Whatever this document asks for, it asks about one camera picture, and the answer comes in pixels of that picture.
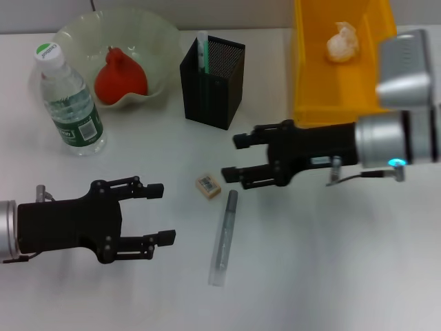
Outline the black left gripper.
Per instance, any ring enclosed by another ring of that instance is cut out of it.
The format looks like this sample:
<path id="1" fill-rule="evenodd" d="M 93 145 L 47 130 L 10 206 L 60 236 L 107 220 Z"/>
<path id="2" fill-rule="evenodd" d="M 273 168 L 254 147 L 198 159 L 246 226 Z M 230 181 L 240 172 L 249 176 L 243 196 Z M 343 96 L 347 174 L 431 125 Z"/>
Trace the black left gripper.
<path id="1" fill-rule="evenodd" d="M 24 254 L 87 248 L 98 261 L 151 260 L 156 247 L 170 246 L 175 230 L 122 237 L 119 200 L 161 199 L 162 183 L 147 184 L 139 176 L 94 181 L 78 199 L 23 203 L 17 208 L 17 239 Z"/>

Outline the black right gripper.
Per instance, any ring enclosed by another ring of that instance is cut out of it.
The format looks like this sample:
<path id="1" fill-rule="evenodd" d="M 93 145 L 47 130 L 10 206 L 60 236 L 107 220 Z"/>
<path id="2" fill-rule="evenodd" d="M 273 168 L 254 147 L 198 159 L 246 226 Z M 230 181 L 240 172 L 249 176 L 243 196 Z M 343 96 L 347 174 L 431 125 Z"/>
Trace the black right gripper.
<path id="1" fill-rule="evenodd" d="M 330 161 L 318 163 L 317 158 L 340 157 L 344 166 L 358 163 L 354 123 L 302 129 L 286 120 L 255 126 L 249 134 L 235 134 L 233 142 L 237 150 L 268 146 L 269 165 L 221 169 L 227 183 L 240 183 L 244 190 L 284 187 L 299 172 L 331 166 Z"/>

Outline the beige eraser with barcode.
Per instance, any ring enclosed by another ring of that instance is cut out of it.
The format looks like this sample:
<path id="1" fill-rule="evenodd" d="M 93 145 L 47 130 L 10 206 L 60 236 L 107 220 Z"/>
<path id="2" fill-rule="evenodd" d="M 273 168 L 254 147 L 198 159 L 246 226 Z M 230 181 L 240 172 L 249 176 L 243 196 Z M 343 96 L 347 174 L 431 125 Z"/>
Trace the beige eraser with barcode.
<path id="1" fill-rule="evenodd" d="M 196 179 L 196 187 L 207 199 L 213 199 L 221 193 L 221 186 L 210 174 L 204 174 Z"/>

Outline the grey pen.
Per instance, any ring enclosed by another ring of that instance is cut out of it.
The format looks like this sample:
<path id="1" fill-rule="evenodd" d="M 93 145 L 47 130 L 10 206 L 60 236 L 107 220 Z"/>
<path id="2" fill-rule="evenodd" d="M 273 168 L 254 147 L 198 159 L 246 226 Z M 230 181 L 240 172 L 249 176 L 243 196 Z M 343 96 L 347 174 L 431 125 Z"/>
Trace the grey pen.
<path id="1" fill-rule="evenodd" d="M 218 236 L 218 247 L 214 256 L 209 284 L 216 287 L 223 287 L 229 263 L 229 254 L 234 233 L 236 209 L 238 203 L 238 192 L 230 190 L 223 217 L 222 226 Z"/>

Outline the green utility knife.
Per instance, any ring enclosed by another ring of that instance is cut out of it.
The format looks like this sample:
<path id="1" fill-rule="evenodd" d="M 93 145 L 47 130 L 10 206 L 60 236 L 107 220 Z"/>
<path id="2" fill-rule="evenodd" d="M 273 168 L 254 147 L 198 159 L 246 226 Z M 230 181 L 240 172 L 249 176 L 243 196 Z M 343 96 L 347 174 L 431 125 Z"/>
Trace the green utility knife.
<path id="1" fill-rule="evenodd" d="M 197 34 L 198 69 L 209 74 L 209 36 L 207 31 L 200 30 Z"/>

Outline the clear green-label water bottle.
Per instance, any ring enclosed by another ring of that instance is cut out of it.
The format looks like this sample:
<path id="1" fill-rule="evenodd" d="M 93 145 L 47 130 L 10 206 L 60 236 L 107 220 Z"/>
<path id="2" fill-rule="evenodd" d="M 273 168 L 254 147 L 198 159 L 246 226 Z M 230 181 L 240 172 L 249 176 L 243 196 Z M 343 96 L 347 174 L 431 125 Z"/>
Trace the clear green-label water bottle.
<path id="1" fill-rule="evenodd" d="M 100 152 L 105 131 L 84 78 L 67 63 L 55 42 L 39 45 L 34 59 L 43 104 L 64 144 L 79 156 Z"/>

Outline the white paper ball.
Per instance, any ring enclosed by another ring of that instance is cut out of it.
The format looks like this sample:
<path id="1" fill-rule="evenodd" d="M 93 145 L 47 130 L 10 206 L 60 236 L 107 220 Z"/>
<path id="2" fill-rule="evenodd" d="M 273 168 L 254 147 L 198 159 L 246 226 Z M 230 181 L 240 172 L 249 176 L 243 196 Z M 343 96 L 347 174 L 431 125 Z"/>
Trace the white paper ball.
<path id="1" fill-rule="evenodd" d="M 327 58 L 334 63 L 345 63 L 358 56 L 360 44 L 357 30 L 345 21 L 336 22 L 338 33 L 327 41 Z"/>

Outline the black mesh pen holder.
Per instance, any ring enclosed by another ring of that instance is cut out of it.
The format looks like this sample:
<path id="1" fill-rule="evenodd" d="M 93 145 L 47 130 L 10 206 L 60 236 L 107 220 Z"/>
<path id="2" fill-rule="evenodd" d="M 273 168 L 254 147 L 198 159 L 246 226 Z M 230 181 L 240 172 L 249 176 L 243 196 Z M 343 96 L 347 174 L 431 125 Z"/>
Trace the black mesh pen holder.
<path id="1" fill-rule="evenodd" d="M 227 130 L 243 96 L 245 45 L 208 36 L 205 67 L 196 38 L 180 64 L 185 118 Z"/>

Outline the pale green glass fruit plate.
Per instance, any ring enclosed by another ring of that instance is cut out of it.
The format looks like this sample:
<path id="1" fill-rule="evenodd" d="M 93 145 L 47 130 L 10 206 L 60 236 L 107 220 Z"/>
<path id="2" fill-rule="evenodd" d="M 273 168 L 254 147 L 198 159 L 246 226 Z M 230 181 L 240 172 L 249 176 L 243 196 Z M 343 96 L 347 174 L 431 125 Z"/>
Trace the pale green glass fruit plate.
<path id="1" fill-rule="evenodd" d="M 89 12 L 61 28 L 53 41 L 67 63 L 92 89 L 110 48 L 119 48 L 137 62 L 147 77 L 147 95 L 129 93 L 113 105 L 99 98 L 98 108 L 117 110 L 154 103 L 163 97 L 183 58 L 180 32 L 169 21 L 142 8 L 120 7 Z"/>

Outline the yellow plastic bin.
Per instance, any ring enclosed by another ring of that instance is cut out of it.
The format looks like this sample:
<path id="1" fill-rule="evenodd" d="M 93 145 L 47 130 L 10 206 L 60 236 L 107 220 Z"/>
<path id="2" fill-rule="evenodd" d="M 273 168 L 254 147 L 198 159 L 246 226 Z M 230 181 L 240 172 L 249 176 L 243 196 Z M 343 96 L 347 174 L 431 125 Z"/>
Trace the yellow plastic bin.
<path id="1" fill-rule="evenodd" d="M 389 0 L 294 0 L 296 64 L 293 118 L 304 128 L 355 121 L 382 113 L 376 96 L 378 46 L 396 35 Z M 338 22 L 357 32 L 360 51 L 345 63 L 331 62 L 327 42 Z"/>

